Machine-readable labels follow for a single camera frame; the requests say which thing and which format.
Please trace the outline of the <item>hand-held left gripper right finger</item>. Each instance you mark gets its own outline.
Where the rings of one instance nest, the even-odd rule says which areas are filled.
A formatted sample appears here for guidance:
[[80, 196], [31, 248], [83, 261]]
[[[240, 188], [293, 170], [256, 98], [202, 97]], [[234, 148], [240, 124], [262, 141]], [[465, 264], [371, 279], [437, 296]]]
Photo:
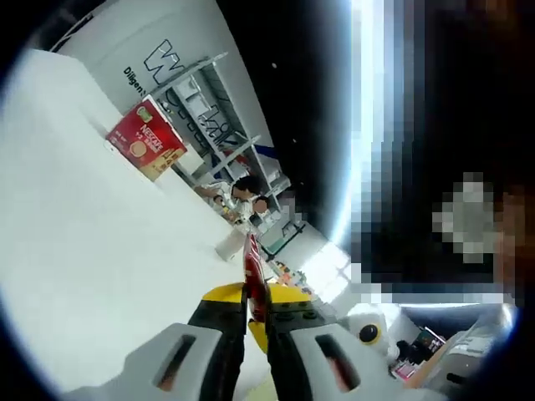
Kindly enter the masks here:
[[267, 360], [280, 400], [433, 400], [390, 376], [386, 356], [295, 287], [267, 285]]

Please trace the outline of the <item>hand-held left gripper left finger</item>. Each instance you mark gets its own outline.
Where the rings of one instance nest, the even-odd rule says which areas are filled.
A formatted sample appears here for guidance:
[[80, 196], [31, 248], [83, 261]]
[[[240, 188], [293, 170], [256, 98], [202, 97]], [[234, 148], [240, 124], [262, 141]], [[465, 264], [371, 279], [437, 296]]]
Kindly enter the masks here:
[[188, 323], [173, 323], [125, 358], [100, 386], [67, 400], [231, 400], [244, 359], [247, 290], [241, 282], [205, 294]]

